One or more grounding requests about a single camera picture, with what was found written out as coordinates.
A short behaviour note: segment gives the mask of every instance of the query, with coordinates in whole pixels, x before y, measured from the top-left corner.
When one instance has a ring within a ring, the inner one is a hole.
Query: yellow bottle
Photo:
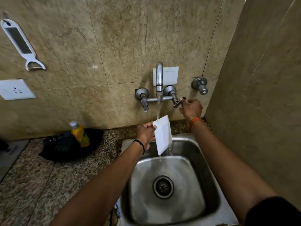
[[[75,136],[76,140],[80,143],[81,147],[87,147],[90,144],[89,137],[85,133],[84,128],[76,121],[69,123],[71,126],[71,133]]]

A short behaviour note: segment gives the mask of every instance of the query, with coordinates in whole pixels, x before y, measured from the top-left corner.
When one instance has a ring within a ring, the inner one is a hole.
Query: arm
[[[202,106],[196,99],[188,102],[181,101],[180,111],[189,125],[192,119],[200,118]],[[191,131],[241,224],[244,224],[246,214],[253,206],[277,195],[250,165],[219,141],[202,121],[195,122]]]
[[[156,126],[137,126],[136,139],[149,149]],[[95,175],[55,215],[50,225],[103,225],[120,197],[132,171],[143,154],[143,147],[133,142],[114,162]]]

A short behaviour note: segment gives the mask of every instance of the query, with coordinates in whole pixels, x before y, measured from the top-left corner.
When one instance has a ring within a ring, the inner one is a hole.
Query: orange thread bracelet
[[[192,125],[197,122],[197,121],[202,121],[201,118],[193,118],[191,121],[190,121],[190,124],[189,124],[189,129],[191,131],[191,127]]]

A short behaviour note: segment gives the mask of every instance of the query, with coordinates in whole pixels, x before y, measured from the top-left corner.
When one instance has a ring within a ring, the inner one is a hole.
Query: black sleeve
[[[270,197],[255,205],[245,221],[245,226],[300,224],[301,212],[282,197]]]

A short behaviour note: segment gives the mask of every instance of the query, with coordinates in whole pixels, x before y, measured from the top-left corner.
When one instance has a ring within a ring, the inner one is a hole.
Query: drain strainer
[[[161,199],[168,199],[173,194],[173,183],[167,176],[159,176],[153,182],[153,192]]]

